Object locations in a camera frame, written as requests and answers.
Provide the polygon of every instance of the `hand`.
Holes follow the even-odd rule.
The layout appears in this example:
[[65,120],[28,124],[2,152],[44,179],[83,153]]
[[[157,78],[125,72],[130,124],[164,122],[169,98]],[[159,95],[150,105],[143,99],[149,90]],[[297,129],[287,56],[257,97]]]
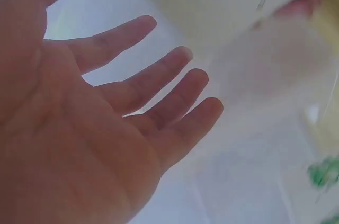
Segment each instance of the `hand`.
[[208,82],[190,71],[142,115],[190,61],[176,48],[125,80],[99,87],[81,74],[99,68],[155,26],[142,16],[91,38],[43,40],[56,0],[0,0],[0,219],[6,224],[125,223],[160,177],[222,113],[215,98],[182,118]]

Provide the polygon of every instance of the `fingernail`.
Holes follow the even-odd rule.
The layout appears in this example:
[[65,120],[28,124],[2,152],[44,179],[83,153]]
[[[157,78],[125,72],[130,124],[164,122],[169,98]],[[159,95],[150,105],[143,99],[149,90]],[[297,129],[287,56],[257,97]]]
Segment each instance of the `fingernail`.
[[181,49],[183,53],[185,53],[185,55],[186,55],[186,57],[189,61],[191,61],[193,59],[194,55],[193,55],[193,52],[192,52],[191,49],[189,49],[188,47],[178,47],[178,48]]

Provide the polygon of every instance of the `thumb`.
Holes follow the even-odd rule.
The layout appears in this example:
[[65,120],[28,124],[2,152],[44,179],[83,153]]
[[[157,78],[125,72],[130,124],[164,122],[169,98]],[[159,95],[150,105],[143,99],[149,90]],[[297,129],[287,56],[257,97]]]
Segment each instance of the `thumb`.
[[47,27],[47,6],[57,0],[0,0],[0,64],[32,54]]

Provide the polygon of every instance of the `green pattern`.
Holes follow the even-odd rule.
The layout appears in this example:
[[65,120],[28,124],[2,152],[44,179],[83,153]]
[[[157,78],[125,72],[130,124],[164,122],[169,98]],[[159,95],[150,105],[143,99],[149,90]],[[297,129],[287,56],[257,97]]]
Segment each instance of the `green pattern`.
[[331,219],[324,220],[321,224],[339,224],[339,215],[336,215]]
[[311,165],[307,172],[311,182],[317,188],[331,187],[339,181],[339,156]]

